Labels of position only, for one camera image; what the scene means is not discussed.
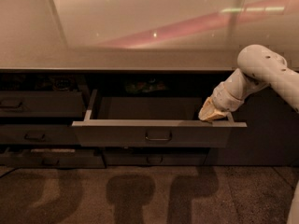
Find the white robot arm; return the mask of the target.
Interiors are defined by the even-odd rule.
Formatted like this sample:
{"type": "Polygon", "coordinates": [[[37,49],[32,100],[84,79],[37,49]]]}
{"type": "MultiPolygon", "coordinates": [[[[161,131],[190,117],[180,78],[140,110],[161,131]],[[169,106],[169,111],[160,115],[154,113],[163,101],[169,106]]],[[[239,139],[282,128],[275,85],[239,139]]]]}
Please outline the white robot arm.
{"type": "MultiPolygon", "coordinates": [[[[213,122],[228,117],[242,106],[255,92],[271,88],[286,104],[292,113],[299,112],[299,74],[291,70],[284,57],[260,45],[243,48],[237,57],[237,68],[221,82],[206,98],[198,118],[213,122]]],[[[252,134],[242,134],[239,142],[255,146],[266,145],[266,150],[274,149],[278,141],[284,147],[299,146],[298,123],[288,121],[284,110],[274,110],[270,102],[257,105],[253,112],[252,134]],[[267,123],[265,115],[275,111],[274,121],[267,123]]]]}

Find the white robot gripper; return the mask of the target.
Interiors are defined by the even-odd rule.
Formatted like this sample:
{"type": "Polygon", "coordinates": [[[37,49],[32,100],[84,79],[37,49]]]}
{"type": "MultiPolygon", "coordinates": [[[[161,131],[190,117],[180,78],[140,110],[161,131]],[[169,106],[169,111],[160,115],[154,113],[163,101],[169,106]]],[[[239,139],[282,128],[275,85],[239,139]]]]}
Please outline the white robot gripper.
{"type": "Polygon", "coordinates": [[[236,83],[231,82],[221,82],[214,89],[211,98],[206,98],[199,111],[198,118],[201,121],[226,118],[227,112],[235,112],[244,104],[243,89],[236,83]]]}

